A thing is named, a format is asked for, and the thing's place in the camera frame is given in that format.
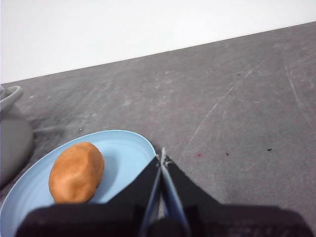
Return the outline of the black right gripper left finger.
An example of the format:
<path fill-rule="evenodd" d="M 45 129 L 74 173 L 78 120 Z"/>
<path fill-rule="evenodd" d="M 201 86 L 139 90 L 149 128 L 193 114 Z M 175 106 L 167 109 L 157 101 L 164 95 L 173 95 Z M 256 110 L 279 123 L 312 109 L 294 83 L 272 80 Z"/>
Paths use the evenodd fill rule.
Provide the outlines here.
<path fill-rule="evenodd" d="M 18 237 L 139 237 L 158 213 L 160 165 L 152 161 L 107 203 L 55 204 L 28 213 Z"/>

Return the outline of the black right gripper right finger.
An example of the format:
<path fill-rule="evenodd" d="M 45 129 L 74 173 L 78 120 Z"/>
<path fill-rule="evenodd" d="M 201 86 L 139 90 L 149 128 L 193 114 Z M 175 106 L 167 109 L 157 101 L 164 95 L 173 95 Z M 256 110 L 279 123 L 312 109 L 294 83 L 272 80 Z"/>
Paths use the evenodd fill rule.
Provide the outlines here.
<path fill-rule="evenodd" d="M 306 237 L 297 212 L 277 206 L 222 204 L 194 183 L 161 151 L 166 215 L 191 237 Z"/>

